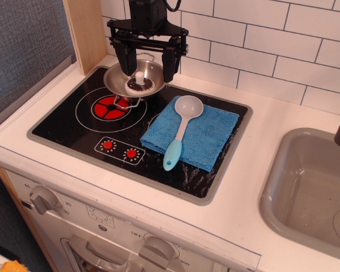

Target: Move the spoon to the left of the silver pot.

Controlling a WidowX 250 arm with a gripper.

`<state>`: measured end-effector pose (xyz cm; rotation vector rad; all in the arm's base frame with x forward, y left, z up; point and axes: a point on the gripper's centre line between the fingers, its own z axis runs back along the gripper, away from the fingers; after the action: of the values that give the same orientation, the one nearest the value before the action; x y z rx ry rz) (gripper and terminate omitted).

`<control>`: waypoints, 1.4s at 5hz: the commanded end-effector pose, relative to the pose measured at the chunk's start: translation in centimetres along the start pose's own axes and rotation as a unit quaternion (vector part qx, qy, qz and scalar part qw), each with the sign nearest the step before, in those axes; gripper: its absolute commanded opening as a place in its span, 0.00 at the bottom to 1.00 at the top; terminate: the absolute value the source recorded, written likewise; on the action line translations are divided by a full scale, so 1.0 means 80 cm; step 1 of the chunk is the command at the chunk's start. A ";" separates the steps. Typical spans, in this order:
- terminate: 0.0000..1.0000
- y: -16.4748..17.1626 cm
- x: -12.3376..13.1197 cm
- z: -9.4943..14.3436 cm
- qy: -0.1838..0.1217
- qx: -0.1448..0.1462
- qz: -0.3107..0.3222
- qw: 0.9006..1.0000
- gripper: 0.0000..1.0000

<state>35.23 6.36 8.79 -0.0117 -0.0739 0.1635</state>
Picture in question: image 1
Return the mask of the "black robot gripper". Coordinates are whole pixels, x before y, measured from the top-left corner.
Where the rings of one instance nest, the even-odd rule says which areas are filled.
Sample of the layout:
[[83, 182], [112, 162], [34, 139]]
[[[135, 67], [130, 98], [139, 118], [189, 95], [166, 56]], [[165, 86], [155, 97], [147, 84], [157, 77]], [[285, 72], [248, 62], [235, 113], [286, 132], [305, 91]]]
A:
[[168, 12], [179, 10], [167, 1], [129, 1], [130, 19], [110, 20], [110, 44], [113, 45], [122, 72], [131, 76], [137, 69], [136, 49], [160, 52], [164, 81], [169, 83], [179, 70], [181, 55], [188, 52], [189, 31], [168, 21]]

